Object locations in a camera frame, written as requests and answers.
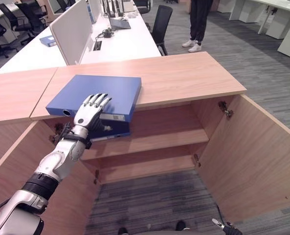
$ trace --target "shoe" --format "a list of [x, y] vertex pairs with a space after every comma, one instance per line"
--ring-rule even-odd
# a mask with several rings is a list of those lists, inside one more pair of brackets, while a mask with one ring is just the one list
[[196, 44], [195, 40], [189, 40], [187, 43], [183, 43], [182, 47], [193, 47]]
[[129, 235], [129, 232], [127, 231], [126, 228], [120, 228], [119, 231], [117, 232], [118, 235]]
[[186, 228], [186, 224], [184, 221], [180, 220], [177, 224], [176, 224], [176, 228], [175, 231], [183, 231]]
[[201, 46], [199, 46], [197, 43], [192, 47], [188, 49], [188, 52], [197, 52], [201, 51]]

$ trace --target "wooden countertop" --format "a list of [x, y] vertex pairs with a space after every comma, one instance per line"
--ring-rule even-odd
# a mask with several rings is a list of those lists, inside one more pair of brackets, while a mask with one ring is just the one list
[[0, 74], [0, 123], [50, 118], [46, 105], [76, 74], [139, 76], [137, 108], [241, 94], [207, 52]]
[[0, 74], [0, 123], [30, 120], [57, 68]]
[[46, 105], [76, 74], [141, 77], [137, 108], [241, 94], [246, 90], [207, 52], [57, 69], [32, 115], [50, 118]]

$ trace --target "robotic arm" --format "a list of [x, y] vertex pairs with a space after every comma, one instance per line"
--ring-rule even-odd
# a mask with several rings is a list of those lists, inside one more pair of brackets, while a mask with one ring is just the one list
[[46, 210], [58, 184], [70, 174], [85, 148], [90, 147], [89, 130], [103, 128], [99, 116], [110, 100], [107, 94], [90, 95], [84, 100], [72, 130], [41, 160], [31, 178], [3, 207], [0, 235], [41, 234], [44, 222], [38, 214]]

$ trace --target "open cabinet door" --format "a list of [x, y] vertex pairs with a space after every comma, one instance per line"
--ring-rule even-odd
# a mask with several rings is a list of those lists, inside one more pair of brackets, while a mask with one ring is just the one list
[[[33, 174], [41, 159], [54, 149], [54, 132], [43, 122], [32, 122], [0, 159], [0, 203], [11, 197]], [[57, 187], [41, 215], [42, 235], [81, 235], [98, 195], [94, 175], [78, 162]]]
[[231, 222], [290, 206], [290, 129], [236, 95], [197, 171]]

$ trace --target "white sneaker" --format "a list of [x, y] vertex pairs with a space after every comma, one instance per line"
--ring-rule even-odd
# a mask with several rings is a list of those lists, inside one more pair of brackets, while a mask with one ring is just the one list
[[182, 47], [193, 47], [196, 44], [195, 40], [189, 40], [187, 43], [183, 43]]
[[201, 46], [199, 46], [197, 43], [192, 47], [188, 49], [188, 52], [197, 52], [201, 51]]

